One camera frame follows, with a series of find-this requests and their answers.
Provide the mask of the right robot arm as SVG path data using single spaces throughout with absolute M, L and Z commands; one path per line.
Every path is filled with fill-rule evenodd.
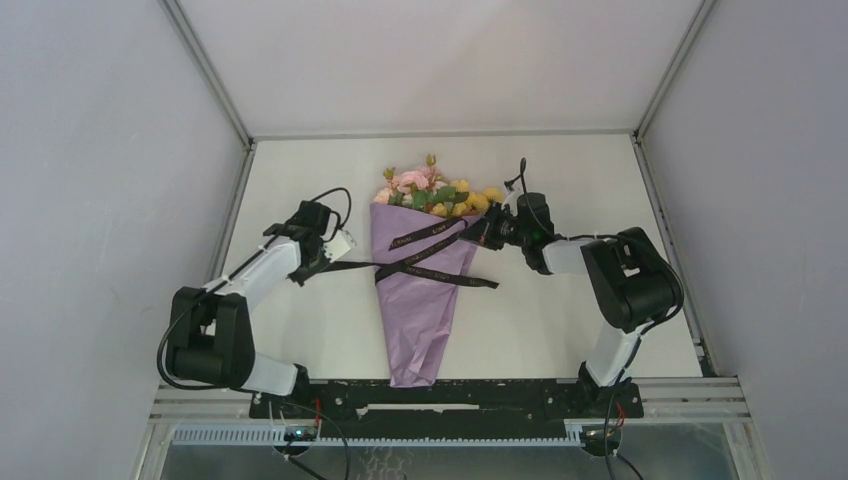
M 682 310 L 682 282 L 640 227 L 565 236 L 555 232 L 543 194 L 522 194 L 516 206 L 494 204 L 460 237 L 489 250 L 516 246 L 541 275 L 587 275 L 605 324 L 581 364 L 578 402 L 589 415 L 605 415 L 643 337 Z

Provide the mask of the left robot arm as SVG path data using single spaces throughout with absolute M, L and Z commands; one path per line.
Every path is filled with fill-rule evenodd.
M 257 352 L 252 311 L 283 281 L 299 286 L 330 266 L 324 234 L 339 215 L 316 200 L 300 203 L 269 226 L 258 249 L 230 274 L 173 296 L 169 326 L 157 348 L 161 379 L 180 390 L 227 388 L 274 395 L 290 417 L 311 407 L 297 365 Z

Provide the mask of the yellow fake flower stem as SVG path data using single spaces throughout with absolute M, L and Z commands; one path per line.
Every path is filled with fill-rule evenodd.
M 466 180 L 446 183 L 437 180 L 430 189 L 424 211 L 442 218 L 484 214 L 491 201 L 482 192 L 471 190 Z
M 484 189 L 482 191 L 482 195 L 490 204 L 503 203 L 505 199 L 504 191 L 496 187 L 488 187 Z

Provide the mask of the pink fake flower stem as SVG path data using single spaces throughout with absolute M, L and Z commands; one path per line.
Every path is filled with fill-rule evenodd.
M 383 171 L 385 185 L 377 191 L 373 202 L 383 205 L 403 205 L 406 198 L 411 194 L 409 186 L 411 180 L 407 172 L 398 173 L 394 167 Z
M 400 206 L 424 211 L 436 198 L 436 194 L 448 185 L 437 168 L 437 157 L 428 154 L 424 164 L 398 175 L 393 180 L 395 203 Z

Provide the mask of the pink purple wrapping paper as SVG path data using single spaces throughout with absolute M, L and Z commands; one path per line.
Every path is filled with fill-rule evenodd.
M 409 208 L 370 205 L 372 260 L 389 264 L 417 254 L 474 223 L 458 221 L 436 235 L 391 249 L 393 240 L 442 222 L 438 216 Z M 390 385 L 394 388 L 431 386 L 452 330 L 459 287 L 396 273 L 376 283 L 387 351 Z

